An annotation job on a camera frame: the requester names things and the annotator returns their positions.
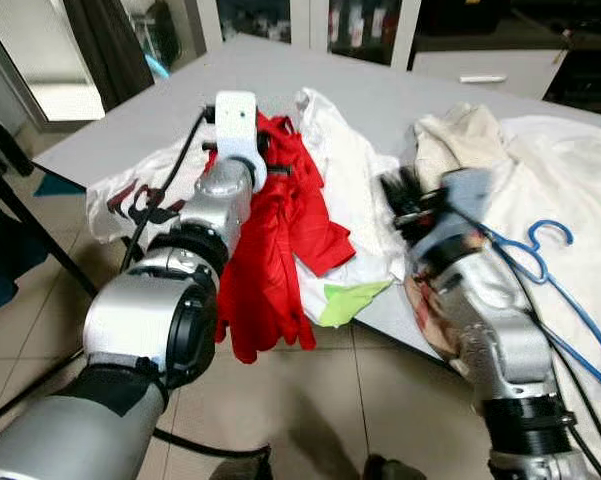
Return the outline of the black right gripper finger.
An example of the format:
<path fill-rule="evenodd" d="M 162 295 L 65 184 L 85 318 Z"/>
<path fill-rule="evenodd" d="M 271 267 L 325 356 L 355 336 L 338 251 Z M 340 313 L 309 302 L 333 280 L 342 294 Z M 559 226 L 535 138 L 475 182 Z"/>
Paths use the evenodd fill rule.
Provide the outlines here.
<path fill-rule="evenodd" d="M 409 168 L 397 168 L 379 175 L 387 204 L 419 204 L 423 196 L 422 188 Z"/>
<path fill-rule="evenodd" d="M 392 227 L 399 233 L 428 233 L 436 225 L 433 207 L 423 204 L 393 204 Z"/>

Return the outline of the red polo shirt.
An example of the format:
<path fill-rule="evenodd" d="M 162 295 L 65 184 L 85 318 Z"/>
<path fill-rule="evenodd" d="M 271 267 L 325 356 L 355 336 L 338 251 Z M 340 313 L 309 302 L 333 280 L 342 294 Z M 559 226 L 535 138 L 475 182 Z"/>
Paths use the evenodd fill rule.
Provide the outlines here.
<path fill-rule="evenodd" d="M 250 216 L 224 269 L 216 339 L 253 364 L 278 342 L 312 349 L 312 321 L 300 300 L 297 262 L 315 274 L 350 259 L 349 230 L 329 219 L 326 201 L 294 202 L 282 195 L 253 197 Z"/>

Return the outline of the white shirt green patch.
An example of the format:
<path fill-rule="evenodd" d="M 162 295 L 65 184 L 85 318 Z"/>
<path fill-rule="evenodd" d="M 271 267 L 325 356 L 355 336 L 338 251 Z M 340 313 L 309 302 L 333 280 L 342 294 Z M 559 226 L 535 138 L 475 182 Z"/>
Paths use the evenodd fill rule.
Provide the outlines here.
<path fill-rule="evenodd" d="M 305 315 L 315 325 L 337 328 L 408 275 L 405 244 L 392 228 L 392 212 L 377 180 L 400 163 L 378 154 L 323 93 L 301 88 L 295 106 L 297 132 L 324 182 L 329 219 L 349 230 L 347 239 L 354 248 L 350 259 L 326 273 L 296 264 Z"/>

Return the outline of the cream crumpled garment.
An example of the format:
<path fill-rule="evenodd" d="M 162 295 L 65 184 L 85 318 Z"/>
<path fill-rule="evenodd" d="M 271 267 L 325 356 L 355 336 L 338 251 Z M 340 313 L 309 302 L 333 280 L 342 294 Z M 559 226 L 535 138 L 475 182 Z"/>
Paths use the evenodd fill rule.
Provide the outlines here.
<path fill-rule="evenodd" d="M 487 106 L 457 102 L 443 115 L 416 120 L 414 132 L 411 173 L 425 192 L 440 188 L 443 174 L 461 168 L 491 170 L 495 189 L 509 177 L 512 160 L 504 132 Z"/>

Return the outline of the white table black legs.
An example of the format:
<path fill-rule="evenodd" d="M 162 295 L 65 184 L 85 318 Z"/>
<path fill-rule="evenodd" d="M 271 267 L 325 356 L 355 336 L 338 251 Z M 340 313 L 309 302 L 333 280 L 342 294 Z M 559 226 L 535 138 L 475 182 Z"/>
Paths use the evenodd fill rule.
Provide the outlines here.
<path fill-rule="evenodd" d="M 251 201 L 260 192 L 253 192 L 248 166 L 217 160 L 216 95 L 226 90 L 255 93 L 258 113 L 286 115 L 297 129 L 295 95 L 305 87 L 323 93 L 378 154 L 390 156 L 399 154 L 413 137 L 416 120 L 427 113 L 443 113 L 457 102 L 487 106 L 497 118 L 532 108 L 528 100 L 495 91 L 419 79 L 254 37 L 236 38 L 208 52 L 38 157 L 38 165 L 48 172 L 90 187 L 159 148 L 184 142 L 166 182 L 150 197 L 145 218 L 137 221 L 134 239 L 140 244 L 140 234 L 184 164 L 191 142 L 201 132 L 212 137 L 203 145 L 209 154 L 207 168 L 196 180 L 180 219 L 168 232 L 154 236 L 139 264 L 122 268 L 121 278 L 105 285 L 102 300 L 89 308 L 84 332 L 89 355 L 149 356 L 167 369 L 175 349 L 160 346 L 159 340 L 167 326 L 176 324 L 173 303 L 185 292 L 186 276 L 204 268 L 216 279 L 212 328 L 216 338 L 224 269 L 249 219 Z"/>

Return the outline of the beige pink printed garment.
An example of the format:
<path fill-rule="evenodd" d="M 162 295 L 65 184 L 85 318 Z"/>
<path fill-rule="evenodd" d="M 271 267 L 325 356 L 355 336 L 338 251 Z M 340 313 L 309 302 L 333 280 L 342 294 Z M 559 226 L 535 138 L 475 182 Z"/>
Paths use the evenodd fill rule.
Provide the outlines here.
<path fill-rule="evenodd" d="M 432 288 L 422 276 L 411 276 L 404 282 L 404 292 L 413 308 L 415 323 L 425 342 L 443 361 L 454 361 L 457 351 L 446 332 L 448 321 L 442 319 L 440 311 L 434 305 Z"/>

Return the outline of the wide white drawer front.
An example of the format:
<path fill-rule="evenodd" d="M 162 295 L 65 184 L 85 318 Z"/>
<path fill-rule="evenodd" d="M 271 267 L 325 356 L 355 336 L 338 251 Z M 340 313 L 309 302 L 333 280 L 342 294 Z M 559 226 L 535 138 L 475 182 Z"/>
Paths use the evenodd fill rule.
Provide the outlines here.
<path fill-rule="evenodd" d="M 564 50 L 416 52 L 411 72 L 541 100 L 565 54 Z"/>

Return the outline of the white glass door cabinet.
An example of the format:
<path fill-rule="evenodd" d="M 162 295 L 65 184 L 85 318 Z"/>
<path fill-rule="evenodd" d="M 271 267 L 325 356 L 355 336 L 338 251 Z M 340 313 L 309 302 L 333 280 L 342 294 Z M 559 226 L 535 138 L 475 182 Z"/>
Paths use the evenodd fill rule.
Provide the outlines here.
<path fill-rule="evenodd" d="M 251 36 L 408 68 L 423 0 L 185 0 L 196 46 Z"/>

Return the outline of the large white garment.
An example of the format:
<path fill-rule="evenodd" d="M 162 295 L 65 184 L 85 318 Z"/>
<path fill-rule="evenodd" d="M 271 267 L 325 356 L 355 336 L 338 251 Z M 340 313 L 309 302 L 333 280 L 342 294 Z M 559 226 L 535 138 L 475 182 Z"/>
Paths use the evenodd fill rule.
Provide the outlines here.
<path fill-rule="evenodd" d="M 568 227 L 574 234 L 571 246 L 562 244 L 556 230 L 541 230 L 541 253 L 551 273 L 601 328 L 601 128 L 556 116 L 518 116 L 498 123 L 512 168 L 500 188 L 492 184 L 480 224 L 523 242 L 529 225 L 539 219 Z M 533 268 L 523 252 L 505 251 Z M 519 276 L 544 325 L 601 370 L 601 348 L 568 303 L 551 285 Z M 582 419 L 582 435 L 594 451 L 601 451 L 601 384 L 564 352 L 555 370 L 568 384 L 565 401 Z"/>

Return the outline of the black speaker box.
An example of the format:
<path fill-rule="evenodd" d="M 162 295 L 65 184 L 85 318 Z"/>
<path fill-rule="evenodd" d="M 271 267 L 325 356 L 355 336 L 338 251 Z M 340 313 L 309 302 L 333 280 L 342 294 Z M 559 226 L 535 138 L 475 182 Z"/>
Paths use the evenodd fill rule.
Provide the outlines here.
<path fill-rule="evenodd" d="M 424 35 L 489 35 L 509 12 L 510 0 L 422 0 L 416 28 Z"/>

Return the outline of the grey curtain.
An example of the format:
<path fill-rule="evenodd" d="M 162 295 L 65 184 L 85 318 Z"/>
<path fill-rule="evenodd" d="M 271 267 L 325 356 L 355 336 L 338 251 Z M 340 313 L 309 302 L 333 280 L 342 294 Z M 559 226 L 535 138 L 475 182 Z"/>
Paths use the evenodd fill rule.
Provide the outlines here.
<path fill-rule="evenodd" d="M 121 0 L 62 0 L 82 59 L 105 111 L 154 84 Z"/>

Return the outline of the teal floor mat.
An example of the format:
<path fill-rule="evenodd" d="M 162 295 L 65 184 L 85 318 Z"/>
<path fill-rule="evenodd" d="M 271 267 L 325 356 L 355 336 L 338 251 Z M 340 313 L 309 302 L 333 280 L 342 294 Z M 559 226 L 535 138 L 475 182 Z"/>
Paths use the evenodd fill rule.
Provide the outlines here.
<path fill-rule="evenodd" d="M 44 172 L 38 187 L 32 192 L 34 197 L 50 197 L 64 195 L 84 195 L 85 188 L 66 180 L 61 175 L 52 172 Z"/>

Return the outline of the dark right robot foot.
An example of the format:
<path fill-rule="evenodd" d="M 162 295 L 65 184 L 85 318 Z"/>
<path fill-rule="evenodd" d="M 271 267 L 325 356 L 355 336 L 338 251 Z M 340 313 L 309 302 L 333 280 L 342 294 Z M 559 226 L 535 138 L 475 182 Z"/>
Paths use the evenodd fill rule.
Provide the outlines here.
<path fill-rule="evenodd" d="M 369 454 L 361 480 L 427 480 L 416 468 L 381 454 Z"/>

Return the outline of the dark robot foot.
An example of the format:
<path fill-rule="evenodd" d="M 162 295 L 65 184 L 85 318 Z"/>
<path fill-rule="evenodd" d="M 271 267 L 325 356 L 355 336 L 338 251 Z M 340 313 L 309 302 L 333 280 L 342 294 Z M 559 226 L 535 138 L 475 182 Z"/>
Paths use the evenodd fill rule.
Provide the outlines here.
<path fill-rule="evenodd" d="M 228 458 L 214 468 L 208 480 L 274 480 L 271 454 L 255 454 L 251 457 Z"/>
<path fill-rule="evenodd" d="M 361 480 L 427 480 L 416 468 L 381 454 L 369 454 Z"/>

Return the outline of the dark left robot foot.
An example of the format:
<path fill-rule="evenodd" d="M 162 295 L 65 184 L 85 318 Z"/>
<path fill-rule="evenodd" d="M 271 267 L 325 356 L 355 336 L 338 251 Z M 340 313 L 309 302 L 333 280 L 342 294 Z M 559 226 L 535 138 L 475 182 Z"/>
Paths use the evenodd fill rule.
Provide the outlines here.
<path fill-rule="evenodd" d="M 274 480 L 271 454 L 255 454 L 251 457 L 228 458 L 214 468 L 208 480 Z"/>

